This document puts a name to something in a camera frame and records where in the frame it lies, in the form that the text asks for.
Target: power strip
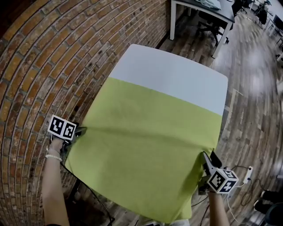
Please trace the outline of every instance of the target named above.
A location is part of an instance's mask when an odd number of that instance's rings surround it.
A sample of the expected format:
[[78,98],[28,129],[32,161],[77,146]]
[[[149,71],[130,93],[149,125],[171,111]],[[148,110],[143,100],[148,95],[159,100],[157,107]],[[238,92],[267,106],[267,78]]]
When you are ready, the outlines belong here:
[[245,176],[245,178],[243,180],[244,184],[247,184],[249,182],[249,179],[251,178],[251,175],[252,175],[252,170],[253,170],[253,167],[249,166],[248,171],[246,173],[246,176]]

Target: floor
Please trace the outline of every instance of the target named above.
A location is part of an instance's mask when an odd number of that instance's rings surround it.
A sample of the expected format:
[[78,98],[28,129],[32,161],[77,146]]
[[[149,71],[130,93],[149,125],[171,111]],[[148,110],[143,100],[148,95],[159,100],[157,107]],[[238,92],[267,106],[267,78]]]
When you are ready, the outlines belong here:
[[[276,179],[283,174],[283,150],[281,99],[276,92],[276,82],[283,72],[281,63],[276,62],[275,54],[278,37],[268,37],[268,33],[254,22],[252,13],[240,13],[236,16],[233,29],[229,32],[229,43],[224,44],[216,59],[211,57],[215,40],[210,33],[196,37],[198,16],[192,11],[176,27],[175,40],[166,39],[161,50],[171,52],[206,65],[229,79],[225,111],[222,119],[221,135],[216,154],[224,166],[252,166],[253,196],[246,205],[241,200],[249,185],[238,188],[229,196],[234,216],[247,225],[260,225],[263,215],[253,210],[262,189],[276,190],[282,187],[282,180]],[[236,168],[238,177],[244,178],[246,169]],[[195,194],[192,204],[198,203],[204,196]],[[191,226],[200,225],[208,205],[206,199],[193,207]],[[239,225],[228,211],[232,226]],[[122,208],[111,206],[116,217],[115,225],[134,226],[137,216]],[[209,225],[209,211],[203,219],[203,226]]]

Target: white power strip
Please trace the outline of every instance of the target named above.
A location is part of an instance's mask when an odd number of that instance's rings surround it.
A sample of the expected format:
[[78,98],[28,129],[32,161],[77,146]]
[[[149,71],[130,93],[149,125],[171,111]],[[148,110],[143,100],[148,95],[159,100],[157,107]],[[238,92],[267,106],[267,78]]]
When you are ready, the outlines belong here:
[[252,170],[253,170],[253,167],[249,166],[248,171],[246,173],[246,176],[245,176],[245,178],[243,180],[244,184],[247,184],[249,182],[249,179],[251,178],[251,175],[252,175]]

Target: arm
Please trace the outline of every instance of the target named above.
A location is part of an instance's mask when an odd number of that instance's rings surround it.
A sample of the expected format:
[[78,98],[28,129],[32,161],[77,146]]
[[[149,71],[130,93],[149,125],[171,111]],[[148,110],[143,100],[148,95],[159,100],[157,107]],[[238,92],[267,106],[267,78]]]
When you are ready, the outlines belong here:
[[[60,157],[63,140],[54,138],[50,144],[48,154]],[[42,202],[45,224],[69,226],[65,201],[63,197],[60,161],[47,158],[42,180]]]
[[209,192],[208,197],[210,205],[210,226],[230,226],[221,195]]

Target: yellow-green cloth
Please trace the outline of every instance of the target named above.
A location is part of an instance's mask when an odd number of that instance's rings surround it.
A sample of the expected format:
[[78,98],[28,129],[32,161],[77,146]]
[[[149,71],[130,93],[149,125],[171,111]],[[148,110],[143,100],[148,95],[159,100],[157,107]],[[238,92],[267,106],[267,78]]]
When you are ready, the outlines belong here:
[[66,167],[115,203],[148,218],[191,217],[199,154],[216,147],[222,117],[181,99],[108,78]]

